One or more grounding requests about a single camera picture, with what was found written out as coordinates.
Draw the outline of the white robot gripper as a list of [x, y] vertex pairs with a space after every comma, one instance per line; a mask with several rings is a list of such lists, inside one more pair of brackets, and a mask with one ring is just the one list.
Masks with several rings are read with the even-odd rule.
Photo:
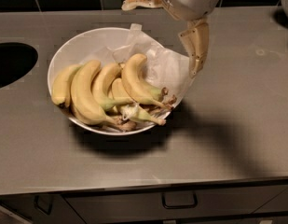
[[209, 48], [209, 24], [203, 18], [213, 12], [219, 0], [124, 0], [124, 11], [137, 7], [163, 7], [176, 19], [188, 21], [178, 34], [189, 58], [189, 75], [194, 78], [206, 62]]

